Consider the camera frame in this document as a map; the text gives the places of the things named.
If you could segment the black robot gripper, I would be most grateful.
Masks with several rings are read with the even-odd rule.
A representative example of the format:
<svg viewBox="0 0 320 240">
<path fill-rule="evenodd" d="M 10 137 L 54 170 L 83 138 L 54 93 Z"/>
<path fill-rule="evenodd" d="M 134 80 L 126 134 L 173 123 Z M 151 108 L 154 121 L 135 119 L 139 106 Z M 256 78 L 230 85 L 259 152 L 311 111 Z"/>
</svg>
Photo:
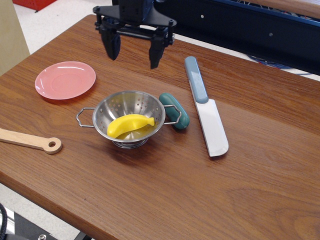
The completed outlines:
<svg viewBox="0 0 320 240">
<path fill-rule="evenodd" d="M 115 60 L 121 49 L 121 35 L 150 40 L 150 68 L 159 66 L 167 45 L 174 42 L 177 21 L 158 12 L 152 0 L 114 0 L 111 6 L 96 6 L 95 29 L 108 57 Z"/>
</svg>

